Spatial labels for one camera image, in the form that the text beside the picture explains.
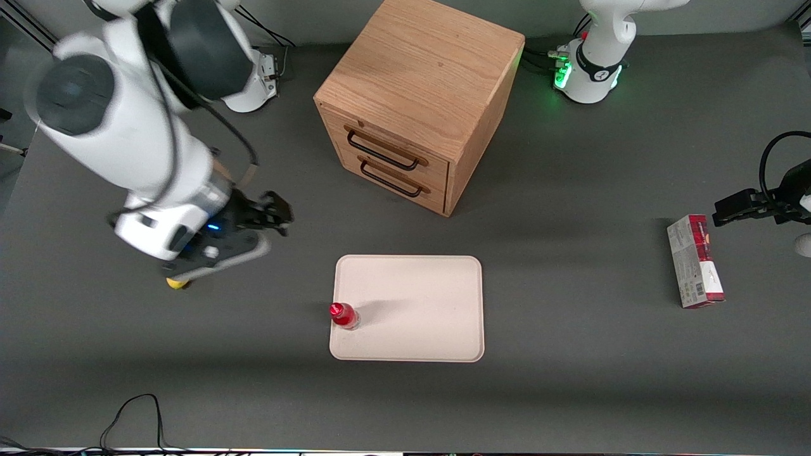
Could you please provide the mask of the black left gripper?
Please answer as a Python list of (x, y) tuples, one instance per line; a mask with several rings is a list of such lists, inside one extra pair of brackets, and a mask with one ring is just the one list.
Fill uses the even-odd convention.
[(762, 219), (765, 207), (765, 214), (773, 217), (776, 224), (797, 222), (810, 225), (809, 206), (803, 205), (804, 201), (809, 203), (809, 160), (790, 168), (774, 189), (767, 188), (767, 161), (762, 160), (759, 165), (759, 185), (762, 193), (751, 188), (743, 189), (715, 202), (715, 227), (736, 220)]

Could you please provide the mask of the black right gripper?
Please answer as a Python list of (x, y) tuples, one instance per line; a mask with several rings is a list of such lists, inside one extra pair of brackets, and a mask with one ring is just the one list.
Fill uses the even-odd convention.
[(203, 225), (203, 245), (258, 245), (257, 230), (273, 230), (287, 237), (294, 220), (290, 204), (275, 191), (251, 200), (235, 190), (225, 207)]

